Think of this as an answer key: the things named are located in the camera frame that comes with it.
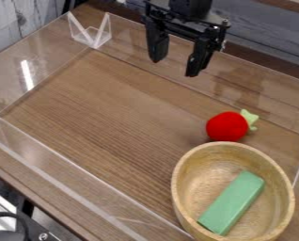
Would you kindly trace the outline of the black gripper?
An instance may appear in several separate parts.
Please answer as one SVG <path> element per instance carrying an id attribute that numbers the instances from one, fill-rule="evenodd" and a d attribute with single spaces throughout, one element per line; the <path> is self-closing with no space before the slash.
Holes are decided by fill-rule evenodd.
<path id="1" fill-rule="evenodd" d="M 147 50 L 157 63 L 168 54 L 169 37 L 195 41 L 187 60 L 185 76 L 205 69 L 215 51 L 224 48 L 224 35 L 231 23 L 211 10 L 212 0 L 144 0 Z"/>

